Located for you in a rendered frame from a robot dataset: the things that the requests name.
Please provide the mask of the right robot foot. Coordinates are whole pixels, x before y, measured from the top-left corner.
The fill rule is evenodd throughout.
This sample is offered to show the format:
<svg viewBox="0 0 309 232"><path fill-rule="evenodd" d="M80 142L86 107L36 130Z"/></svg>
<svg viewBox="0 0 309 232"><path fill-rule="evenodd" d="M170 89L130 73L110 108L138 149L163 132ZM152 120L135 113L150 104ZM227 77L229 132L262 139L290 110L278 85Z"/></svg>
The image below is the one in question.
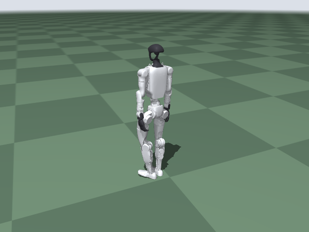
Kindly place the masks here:
<svg viewBox="0 0 309 232"><path fill-rule="evenodd" d="M157 170L156 167L153 166L153 172L155 172L158 176L162 176L163 175L163 171L162 170Z"/></svg>

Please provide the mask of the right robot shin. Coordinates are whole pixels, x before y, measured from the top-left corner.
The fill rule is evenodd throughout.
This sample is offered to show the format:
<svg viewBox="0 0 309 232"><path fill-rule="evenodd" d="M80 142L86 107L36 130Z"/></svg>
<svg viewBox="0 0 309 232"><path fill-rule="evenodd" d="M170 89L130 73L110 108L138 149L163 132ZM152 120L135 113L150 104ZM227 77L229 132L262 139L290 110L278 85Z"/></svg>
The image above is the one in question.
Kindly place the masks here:
<svg viewBox="0 0 309 232"><path fill-rule="evenodd" d="M157 170L159 170L159 169L161 170L161 163L162 163L164 152L165 152L165 140L164 140L164 146L163 147L156 147L155 146L155 158L156 158L156 169Z"/></svg>

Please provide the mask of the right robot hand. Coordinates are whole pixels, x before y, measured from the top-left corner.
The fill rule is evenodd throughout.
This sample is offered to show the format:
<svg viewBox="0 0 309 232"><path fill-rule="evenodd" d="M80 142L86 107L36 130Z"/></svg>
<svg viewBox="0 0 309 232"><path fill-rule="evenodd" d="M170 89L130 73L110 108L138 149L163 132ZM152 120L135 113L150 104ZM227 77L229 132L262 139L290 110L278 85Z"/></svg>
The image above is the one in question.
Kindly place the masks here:
<svg viewBox="0 0 309 232"><path fill-rule="evenodd" d="M170 104L168 105L168 108L165 108L165 107L164 107L164 109L166 109L166 110L168 111L168 113L169 113ZM164 120L165 120L165 122L168 122L168 120L169 120L169 114L168 114L167 118L164 119Z"/></svg>

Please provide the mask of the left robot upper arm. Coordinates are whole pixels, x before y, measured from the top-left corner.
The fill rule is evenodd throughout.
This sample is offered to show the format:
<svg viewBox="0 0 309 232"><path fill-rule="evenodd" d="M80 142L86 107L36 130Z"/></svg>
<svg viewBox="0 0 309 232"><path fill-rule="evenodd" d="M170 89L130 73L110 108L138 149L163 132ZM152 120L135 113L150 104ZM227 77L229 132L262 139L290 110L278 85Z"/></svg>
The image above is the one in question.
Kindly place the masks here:
<svg viewBox="0 0 309 232"><path fill-rule="evenodd" d="M141 97L143 98L146 93L145 93L145 88L146 88L146 77L148 76L149 73L149 68L143 68L138 70L138 86L139 86L139 91L141 92Z"/></svg>

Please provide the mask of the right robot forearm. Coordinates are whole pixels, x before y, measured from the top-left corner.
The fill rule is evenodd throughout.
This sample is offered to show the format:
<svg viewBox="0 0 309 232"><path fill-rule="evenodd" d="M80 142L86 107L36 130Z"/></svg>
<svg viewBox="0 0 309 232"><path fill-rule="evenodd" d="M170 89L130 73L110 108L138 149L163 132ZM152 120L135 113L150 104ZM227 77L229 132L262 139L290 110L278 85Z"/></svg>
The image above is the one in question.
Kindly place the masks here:
<svg viewBox="0 0 309 232"><path fill-rule="evenodd" d="M168 108L168 105L170 104L170 97L172 94L172 90L170 92L165 92L165 97L164 97L164 107Z"/></svg>

